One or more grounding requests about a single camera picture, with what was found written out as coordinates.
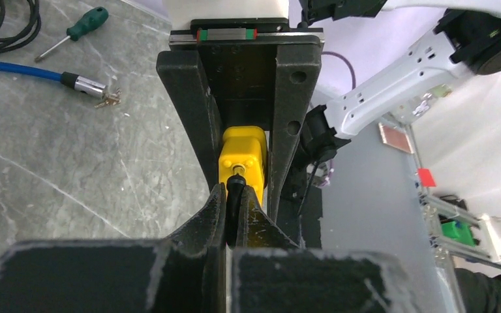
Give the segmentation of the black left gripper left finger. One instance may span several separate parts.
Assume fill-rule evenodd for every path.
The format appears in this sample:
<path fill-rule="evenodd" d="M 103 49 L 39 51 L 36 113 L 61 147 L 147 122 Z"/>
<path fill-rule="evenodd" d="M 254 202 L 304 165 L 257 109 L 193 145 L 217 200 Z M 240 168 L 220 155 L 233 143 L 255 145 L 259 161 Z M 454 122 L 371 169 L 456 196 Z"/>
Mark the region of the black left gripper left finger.
<path fill-rule="evenodd" d="M 32 240 L 0 257 L 0 312 L 225 312 L 226 189 L 162 239 Z"/>

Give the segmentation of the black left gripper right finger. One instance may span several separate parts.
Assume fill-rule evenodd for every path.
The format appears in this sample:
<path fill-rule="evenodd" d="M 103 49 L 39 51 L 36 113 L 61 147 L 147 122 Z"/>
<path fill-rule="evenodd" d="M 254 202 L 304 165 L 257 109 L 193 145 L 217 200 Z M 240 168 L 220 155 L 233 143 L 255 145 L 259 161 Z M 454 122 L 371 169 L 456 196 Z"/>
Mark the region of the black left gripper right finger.
<path fill-rule="evenodd" d="M 232 312 L 418 312 L 401 263 L 364 250 L 299 248 L 262 211 L 253 188 L 240 195 L 232 252 Z"/>

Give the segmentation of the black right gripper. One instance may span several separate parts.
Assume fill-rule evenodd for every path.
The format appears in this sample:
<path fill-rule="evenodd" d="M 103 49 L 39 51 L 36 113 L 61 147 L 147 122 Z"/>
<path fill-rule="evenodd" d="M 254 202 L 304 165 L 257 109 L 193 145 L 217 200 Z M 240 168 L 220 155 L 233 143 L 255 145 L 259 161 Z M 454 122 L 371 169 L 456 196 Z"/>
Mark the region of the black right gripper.
<path fill-rule="evenodd" d="M 156 70 L 208 189 L 219 181 L 224 131 L 260 127 L 267 140 L 264 198 L 276 222 L 290 170 L 333 157 L 346 144 L 325 106 L 309 108 L 323 45 L 321 29 L 292 29 L 285 18 L 193 20 L 170 33 Z"/>

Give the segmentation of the yellow padlock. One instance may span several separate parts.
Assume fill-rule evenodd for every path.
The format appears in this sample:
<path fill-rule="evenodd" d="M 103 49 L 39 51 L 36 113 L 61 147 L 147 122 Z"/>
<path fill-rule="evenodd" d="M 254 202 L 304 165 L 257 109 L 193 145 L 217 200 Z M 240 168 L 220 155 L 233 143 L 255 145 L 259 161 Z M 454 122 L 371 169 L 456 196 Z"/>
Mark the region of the yellow padlock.
<path fill-rule="evenodd" d="M 256 126 L 229 127 L 222 135 L 219 182 L 226 187 L 226 242 L 235 246 L 243 189 L 249 186 L 262 203 L 266 185 L 267 140 Z"/>

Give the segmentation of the small keys of blue lock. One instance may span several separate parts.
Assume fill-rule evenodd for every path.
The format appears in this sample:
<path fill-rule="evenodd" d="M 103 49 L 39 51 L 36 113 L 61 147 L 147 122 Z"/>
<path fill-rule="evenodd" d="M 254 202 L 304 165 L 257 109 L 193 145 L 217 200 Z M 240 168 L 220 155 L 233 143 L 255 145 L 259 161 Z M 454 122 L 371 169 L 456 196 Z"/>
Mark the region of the small keys of blue lock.
<path fill-rule="evenodd" d="M 115 106 L 120 104 L 121 94 L 122 91 L 120 88 L 117 88 L 113 93 L 106 93 L 102 101 L 98 104 L 95 104 L 94 108 L 99 109 L 107 106 Z"/>

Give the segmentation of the blue cable lock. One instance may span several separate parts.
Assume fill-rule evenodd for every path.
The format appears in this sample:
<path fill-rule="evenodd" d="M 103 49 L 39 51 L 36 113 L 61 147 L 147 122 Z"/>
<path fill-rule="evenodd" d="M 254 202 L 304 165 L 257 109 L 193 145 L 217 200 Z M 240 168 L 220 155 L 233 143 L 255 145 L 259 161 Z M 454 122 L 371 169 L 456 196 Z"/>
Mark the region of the blue cable lock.
<path fill-rule="evenodd" d="M 85 76 L 82 76 L 80 74 L 71 72 L 58 73 L 42 68 L 5 62 L 0 62 L 0 72 L 22 74 L 59 82 L 65 87 L 99 99 L 105 99 L 108 96 L 108 87 L 106 85 L 86 78 Z"/>

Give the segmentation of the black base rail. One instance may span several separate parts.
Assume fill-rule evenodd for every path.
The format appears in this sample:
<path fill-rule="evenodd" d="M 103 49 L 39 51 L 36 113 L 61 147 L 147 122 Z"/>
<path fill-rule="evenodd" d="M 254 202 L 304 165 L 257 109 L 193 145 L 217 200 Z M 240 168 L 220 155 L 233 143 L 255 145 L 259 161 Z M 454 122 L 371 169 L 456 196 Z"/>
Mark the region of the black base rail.
<path fill-rule="evenodd" d="M 308 175 L 291 169 L 280 197 L 277 225 L 297 245 L 321 248 L 322 190 L 306 188 Z"/>

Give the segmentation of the green handled screwdriver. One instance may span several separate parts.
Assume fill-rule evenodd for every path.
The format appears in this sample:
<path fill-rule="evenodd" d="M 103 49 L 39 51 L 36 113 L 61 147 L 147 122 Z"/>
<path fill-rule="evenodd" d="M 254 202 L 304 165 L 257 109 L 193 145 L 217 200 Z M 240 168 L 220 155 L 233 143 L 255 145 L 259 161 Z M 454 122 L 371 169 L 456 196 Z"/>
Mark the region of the green handled screwdriver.
<path fill-rule="evenodd" d="M 108 10 L 104 7 L 95 7 L 88 10 L 76 23 L 66 29 L 66 36 L 59 42 L 42 52 L 34 58 L 34 62 L 38 63 L 56 50 L 60 45 L 66 41 L 76 42 L 82 37 L 95 31 L 103 26 L 109 18 Z"/>

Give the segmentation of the aluminium extrusion frame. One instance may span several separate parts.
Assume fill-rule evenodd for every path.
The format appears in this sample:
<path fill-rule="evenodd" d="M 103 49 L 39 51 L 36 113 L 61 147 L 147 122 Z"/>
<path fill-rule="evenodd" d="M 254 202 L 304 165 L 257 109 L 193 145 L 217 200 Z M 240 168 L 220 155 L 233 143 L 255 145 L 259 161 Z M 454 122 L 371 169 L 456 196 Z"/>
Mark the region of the aluminium extrusion frame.
<path fill-rule="evenodd" d="M 419 204 L 436 258 L 452 261 L 453 257 L 460 257 L 501 270 L 501 216 L 474 214 L 436 197 L 428 186 L 431 173 L 423 168 L 416 152 L 411 126 L 390 113 L 383 116 L 378 126 L 385 144 L 408 153 L 412 159 Z"/>

